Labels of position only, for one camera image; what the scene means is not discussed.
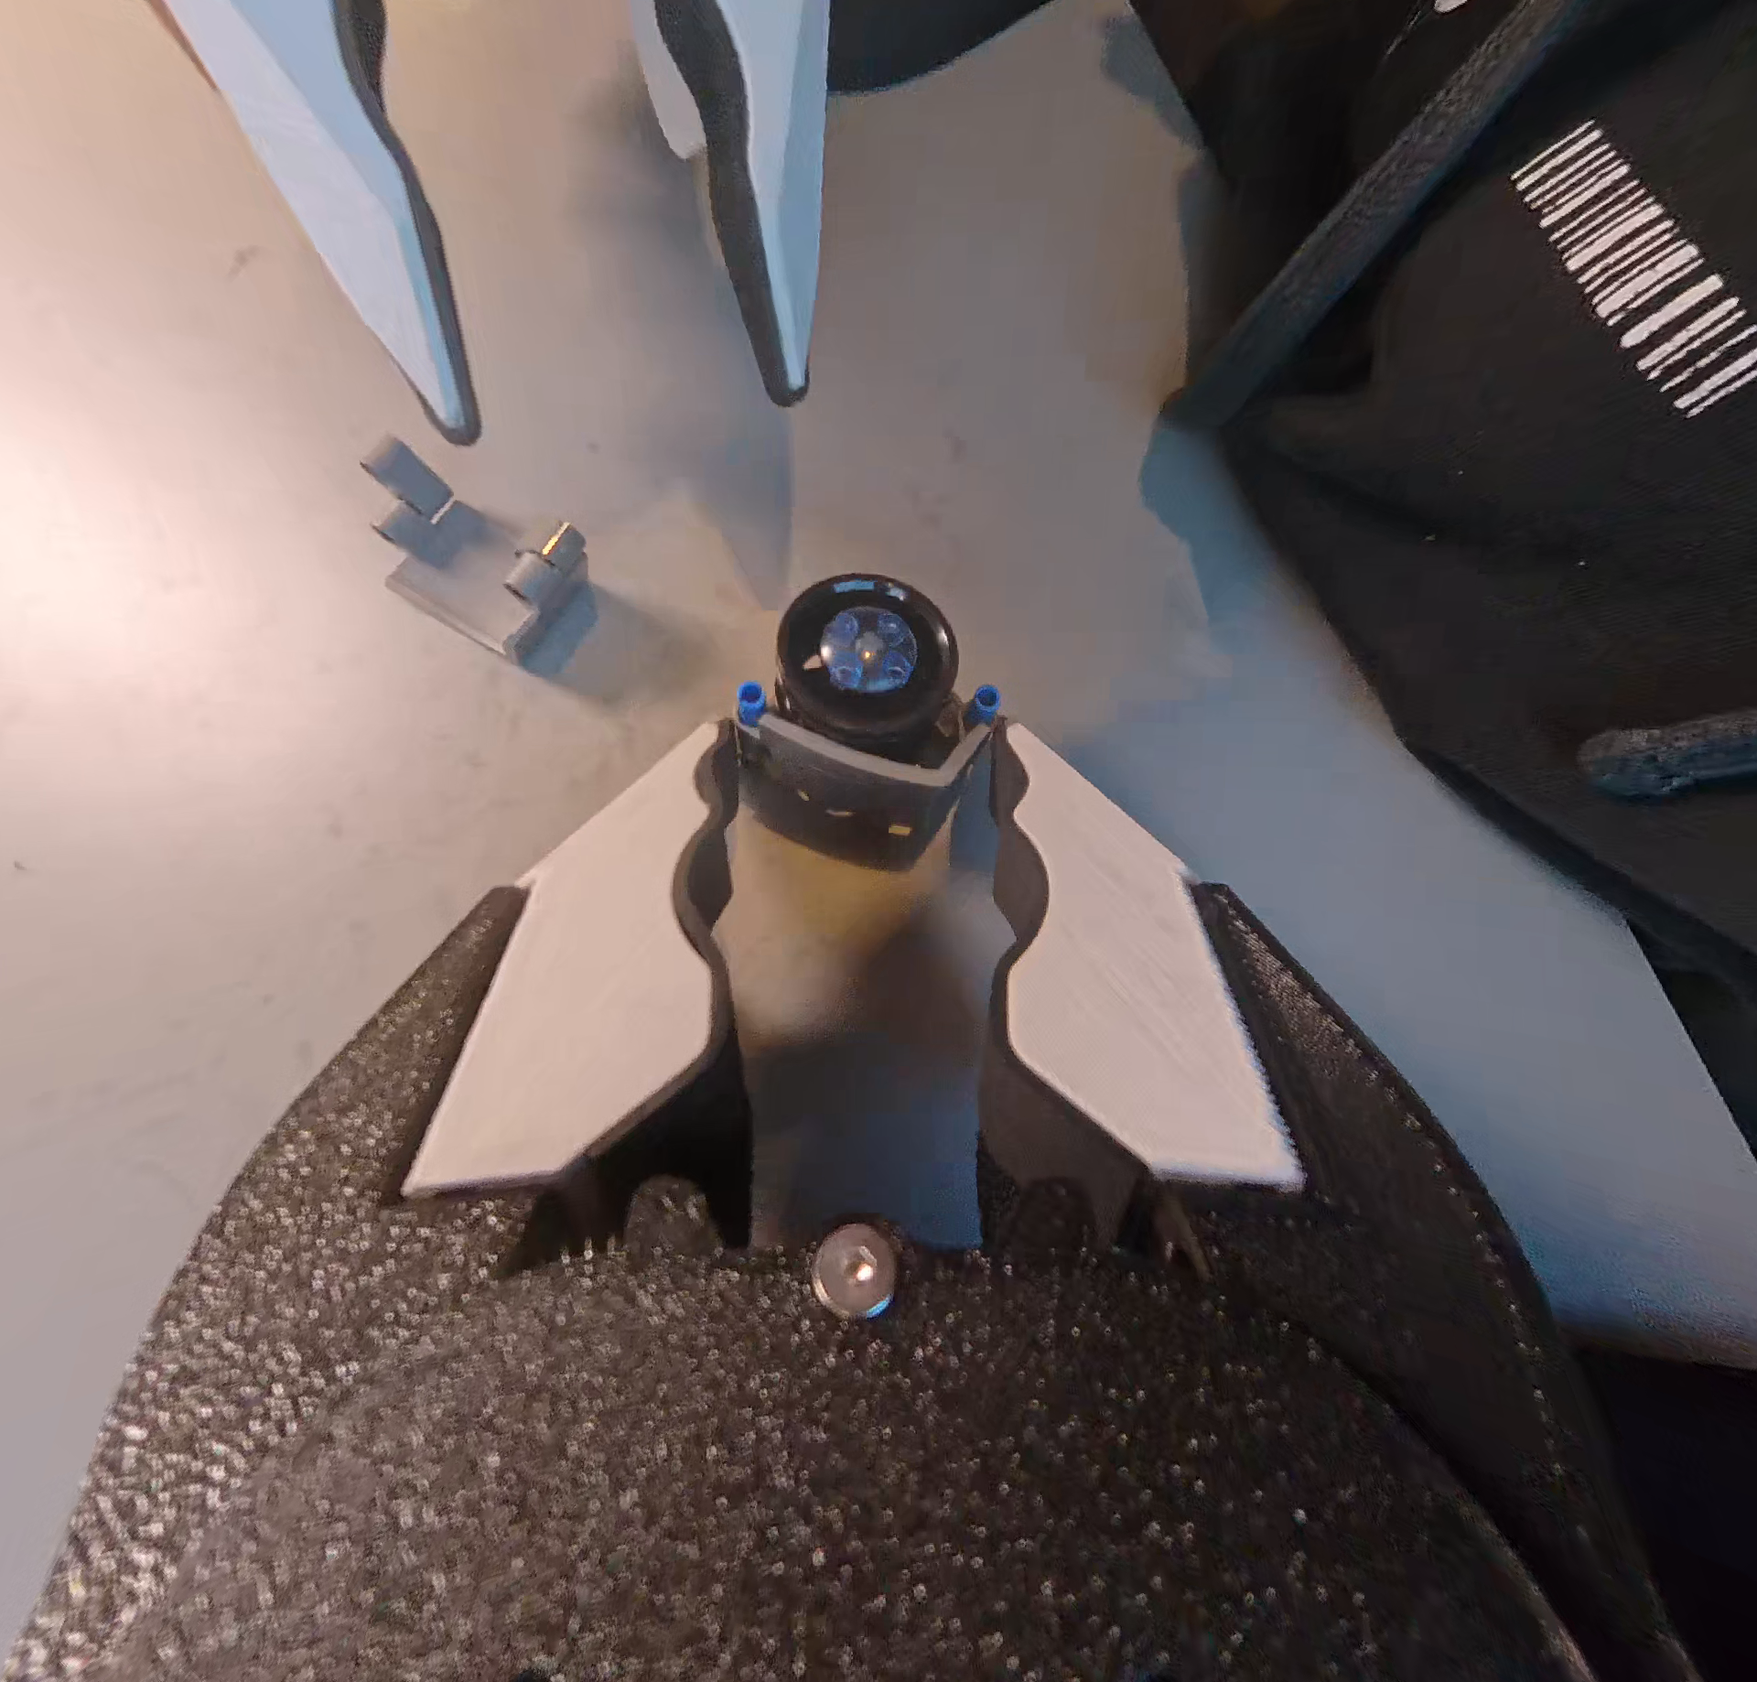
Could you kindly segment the grey hinged toy plate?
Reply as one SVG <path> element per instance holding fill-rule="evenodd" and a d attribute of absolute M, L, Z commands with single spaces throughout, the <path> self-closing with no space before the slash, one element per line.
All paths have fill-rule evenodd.
<path fill-rule="evenodd" d="M 560 675 L 600 619 L 584 532 L 499 521 L 398 438 L 381 440 L 363 468 L 387 494 L 375 523 L 397 551 L 387 586 L 491 655 Z"/>

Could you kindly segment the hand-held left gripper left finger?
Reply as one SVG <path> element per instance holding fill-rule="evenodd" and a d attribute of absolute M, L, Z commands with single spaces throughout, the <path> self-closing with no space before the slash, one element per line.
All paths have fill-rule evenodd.
<path fill-rule="evenodd" d="M 630 1136 L 730 1041 L 730 726 L 687 732 L 532 868 L 405 1195 L 529 1189 Z"/>

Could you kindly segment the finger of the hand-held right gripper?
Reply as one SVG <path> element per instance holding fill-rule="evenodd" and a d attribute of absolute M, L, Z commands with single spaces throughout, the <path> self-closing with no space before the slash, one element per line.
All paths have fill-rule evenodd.
<path fill-rule="evenodd" d="M 378 0 L 159 0 L 308 241 L 446 440 L 479 438 L 441 228 L 368 66 Z"/>
<path fill-rule="evenodd" d="M 655 0 L 705 133 L 713 232 L 763 386 L 808 387 L 832 0 Z"/>

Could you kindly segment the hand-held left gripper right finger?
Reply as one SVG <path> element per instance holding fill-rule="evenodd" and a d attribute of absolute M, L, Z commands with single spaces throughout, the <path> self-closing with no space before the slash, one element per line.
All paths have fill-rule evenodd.
<path fill-rule="evenodd" d="M 999 854 L 1024 854 L 1013 1064 L 1154 1178 L 1302 1189 L 1185 860 L 1028 727 L 999 729 L 990 777 Z"/>

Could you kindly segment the grey desk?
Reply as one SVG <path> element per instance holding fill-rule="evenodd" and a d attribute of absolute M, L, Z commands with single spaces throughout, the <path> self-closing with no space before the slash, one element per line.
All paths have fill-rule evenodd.
<path fill-rule="evenodd" d="M 1754 1362 L 1754 1160 L 1630 929 L 1401 748 L 1215 446 L 1158 423 L 1217 179 L 1126 0 L 833 105 L 788 414 L 627 0 L 387 2 L 470 448 L 144 2 L 5 0 L 7 1648 L 264 1130 L 866 562 L 1363 1025 L 1569 1325 Z M 560 675 L 387 586 L 385 438 L 584 532 Z"/>

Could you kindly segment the grey toy joint assembly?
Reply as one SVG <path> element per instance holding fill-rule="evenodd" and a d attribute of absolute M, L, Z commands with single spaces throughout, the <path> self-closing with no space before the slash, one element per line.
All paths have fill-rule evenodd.
<path fill-rule="evenodd" d="M 863 870 L 914 868 L 959 810 L 1001 718 L 956 689 L 959 643 L 920 589 L 828 576 L 781 615 L 770 683 L 735 706 L 741 801 L 769 831 Z"/>

